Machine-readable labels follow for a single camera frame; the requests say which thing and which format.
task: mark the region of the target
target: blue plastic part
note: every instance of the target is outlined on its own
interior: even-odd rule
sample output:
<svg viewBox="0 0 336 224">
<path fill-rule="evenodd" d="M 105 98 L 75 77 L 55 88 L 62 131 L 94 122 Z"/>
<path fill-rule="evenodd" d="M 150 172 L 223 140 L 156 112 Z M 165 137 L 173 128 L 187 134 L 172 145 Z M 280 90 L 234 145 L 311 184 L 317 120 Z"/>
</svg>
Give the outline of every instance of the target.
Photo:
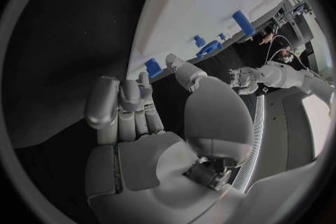
<svg viewBox="0 0 336 224">
<path fill-rule="evenodd" d="M 252 36 L 255 34 L 254 27 L 240 10 L 234 13 L 233 18 L 239 24 L 246 36 Z"/>
<path fill-rule="evenodd" d="M 161 74 L 163 72 L 163 70 L 161 69 L 161 67 L 154 58 L 148 60 L 145 63 L 145 66 L 147 73 L 151 78 L 156 77 L 158 74 Z"/>
<path fill-rule="evenodd" d="M 201 38 L 199 35 L 194 36 L 194 40 L 195 40 L 196 46 L 199 48 L 206 44 L 206 41 L 203 38 Z"/>
<path fill-rule="evenodd" d="M 205 45 L 197 54 L 197 58 L 203 59 L 206 54 L 212 53 L 216 49 L 222 49 L 223 46 L 217 40 L 211 41 L 209 44 Z"/>
<path fill-rule="evenodd" d="M 220 39 L 225 40 L 225 35 L 222 32 L 220 33 Z"/>
</svg>

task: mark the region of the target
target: white robotic arm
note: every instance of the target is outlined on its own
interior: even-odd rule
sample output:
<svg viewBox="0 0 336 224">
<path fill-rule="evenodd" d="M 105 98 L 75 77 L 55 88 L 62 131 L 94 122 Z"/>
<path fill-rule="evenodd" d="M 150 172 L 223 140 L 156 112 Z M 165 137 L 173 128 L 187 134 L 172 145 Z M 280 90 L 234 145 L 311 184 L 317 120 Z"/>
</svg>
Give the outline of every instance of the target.
<svg viewBox="0 0 336 224">
<path fill-rule="evenodd" d="M 331 105 L 334 87 L 309 70 L 295 70 L 291 66 L 267 62 L 260 68 L 242 67 L 229 71 L 232 75 L 231 87 L 241 87 L 240 95 L 252 94 L 258 89 L 257 83 L 268 87 L 298 87 L 306 94 L 313 93 L 328 106 Z"/>
</svg>

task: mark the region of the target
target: person's hand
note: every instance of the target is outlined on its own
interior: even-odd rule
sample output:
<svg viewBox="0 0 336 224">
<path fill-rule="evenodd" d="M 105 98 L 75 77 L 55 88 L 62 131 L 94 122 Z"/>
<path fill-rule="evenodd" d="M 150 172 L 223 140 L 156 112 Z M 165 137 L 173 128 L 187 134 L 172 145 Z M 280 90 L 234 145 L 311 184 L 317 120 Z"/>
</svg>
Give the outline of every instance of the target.
<svg viewBox="0 0 336 224">
<path fill-rule="evenodd" d="M 271 42 L 273 39 L 273 34 L 270 33 L 268 34 L 267 36 L 265 36 L 265 38 L 259 43 L 259 45 L 262 45 L 262 44 L 266 44 L 268 42 Z"/>
</svg>

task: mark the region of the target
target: white curved surface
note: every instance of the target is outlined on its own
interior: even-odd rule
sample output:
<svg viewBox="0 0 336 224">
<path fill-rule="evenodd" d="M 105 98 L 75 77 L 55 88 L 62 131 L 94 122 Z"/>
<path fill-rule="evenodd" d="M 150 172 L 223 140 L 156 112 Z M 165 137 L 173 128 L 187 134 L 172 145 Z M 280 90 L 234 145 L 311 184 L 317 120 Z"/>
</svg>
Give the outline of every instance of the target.
<svg viewBox="0 0 336 224">
<path fill-rule="evenodd" d="M 275 8 L 283 0 L 146 0 L 128 67 L 128 79 L 146 71 L 144 63 L 155 58 L 165 68 L 165 56 L 174 53 L 183 60 L 195 58 L 193 37 L 206 43 L 230 37 L 241 29 L 232 15 L 240 10 L 250 22 Z"/>
</svg>

